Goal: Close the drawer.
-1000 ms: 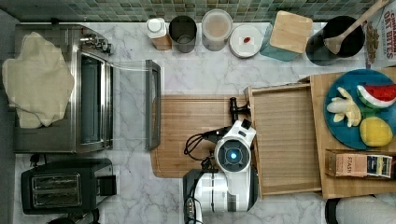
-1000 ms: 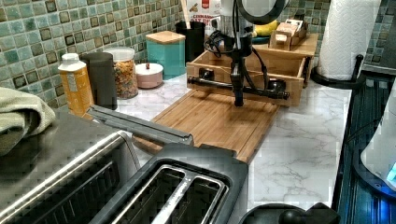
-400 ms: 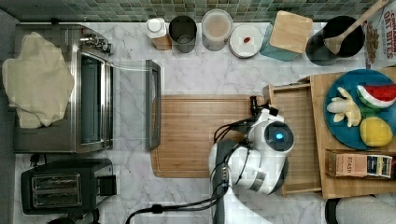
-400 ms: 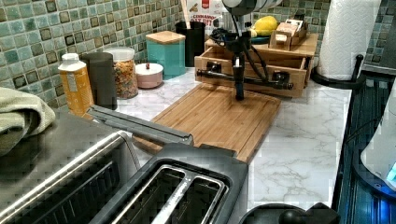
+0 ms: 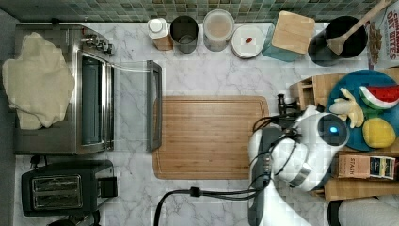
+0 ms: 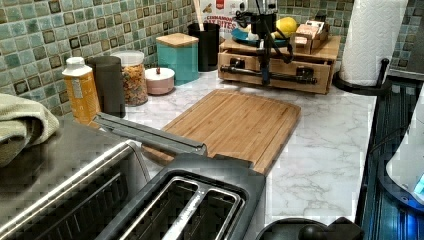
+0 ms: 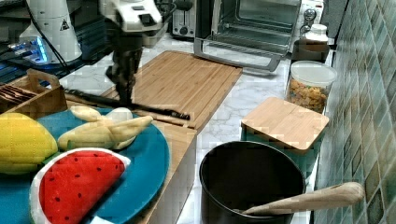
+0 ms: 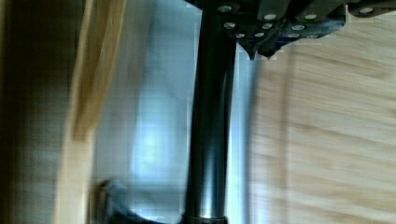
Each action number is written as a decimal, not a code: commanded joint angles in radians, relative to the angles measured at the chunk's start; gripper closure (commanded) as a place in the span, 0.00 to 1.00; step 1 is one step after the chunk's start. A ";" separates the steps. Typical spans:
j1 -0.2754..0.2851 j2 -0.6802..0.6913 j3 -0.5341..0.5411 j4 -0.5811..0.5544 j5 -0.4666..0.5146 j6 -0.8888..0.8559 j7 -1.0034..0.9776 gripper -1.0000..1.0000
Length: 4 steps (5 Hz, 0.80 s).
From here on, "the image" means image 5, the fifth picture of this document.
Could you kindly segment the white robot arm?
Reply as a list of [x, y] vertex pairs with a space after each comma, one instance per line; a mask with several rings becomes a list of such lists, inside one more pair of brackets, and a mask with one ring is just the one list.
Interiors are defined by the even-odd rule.
[[278, 193], [280, 179], [304, 192], [327, 181], [330, 165], [349, 139], [346, 124], [332, 113], [309, 105], [286, 129], [256, 130], [247, 146], [250, 187], [256, 190], [248, 203], [250, 226], [311, 226]]

